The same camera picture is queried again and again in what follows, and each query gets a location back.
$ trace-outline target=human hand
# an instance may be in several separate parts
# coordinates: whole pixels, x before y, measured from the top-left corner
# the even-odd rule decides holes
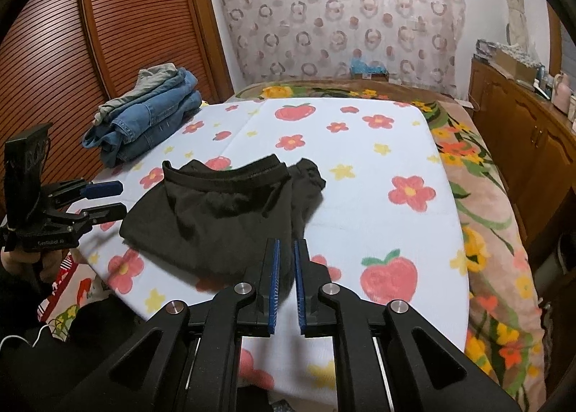
[[[40,253],[26,253],[21,248],[14,251],[0,253],[0,260],[4,269],[13,276],[27,279],[31,273],[32,264],[42,259],[42,270],[40,271],[40,280],[46,283],[52,283],[56,280],[60,264],[64,259],[67,250],[50,251],[41,255]]]

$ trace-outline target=ironing board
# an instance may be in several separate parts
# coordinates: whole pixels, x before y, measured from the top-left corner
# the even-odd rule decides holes
[[[436,145],[421,112],[406,103],[350,98],[290,98],[205,106],[131,164],[95,182],[120,180],[121,196],[76,203],[132,205],[162,180],[161,164],[196,159],[213,169],[270,154],[292,165],[316,163],[327,181],[305,238],[312,259],[361,298],[409,301],[459,349],[468,325],[462,228]],[[210,300],[214,286],[130,249],[120,222],[84,235],[80,253],[145,319],[170,300]],[[336,404],[332,342],[300,336],[296,290],[280,306],[276,334],[243,339],[240,376],[279,393]]]

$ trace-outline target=pink bottle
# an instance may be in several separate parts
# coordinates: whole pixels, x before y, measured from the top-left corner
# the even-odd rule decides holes
[[[565,115],[570,107],[570,78],[565,73],[557,74],[554,77],[554,91],[552,92],[552,104]]]

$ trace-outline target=bed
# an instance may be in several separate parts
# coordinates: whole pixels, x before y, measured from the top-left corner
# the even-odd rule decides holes
[[[545,400],[545,387],[543,331],[534,283],[511,205],[467,112],[433,92],[369,80],[266,83],[245,89],[229,102],[301,97],[391,100],[420,110],[436,143],[436,160],[444,166],[462,226],[464,252],[452,257],[450,266],[462,276],[468,274],[465,352],[523,410],[537,410]],[[83,271],[85,277],[76,271]],[[44,319],[56,318],[56,331],[64,335],[75,310],[103,296],[99,284],[85,265],[69,263],[60,277],[60,287],[67,289],[60,289],[60,296],[42,308]],[[319,375],[329,377],[330,372]]]

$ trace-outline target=white wall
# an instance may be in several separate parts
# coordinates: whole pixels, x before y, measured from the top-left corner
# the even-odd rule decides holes
[[[524,0],[524,13],[530,43],[536,48],[539,61],[550,67],[550,22],[546,0]]]
[[[213,5],[232,84],[235,91],[239,91],[246,86],[246,82],[234,55],[222,4],[220,0],[213,0]],[[466,21],[456,51],[456,85],[459,97],[465,98],[467,96],[471,60],[476,49],[476,40],[484,38],[505,43],[507,23],[508,6],[506,0],[466,0]]]

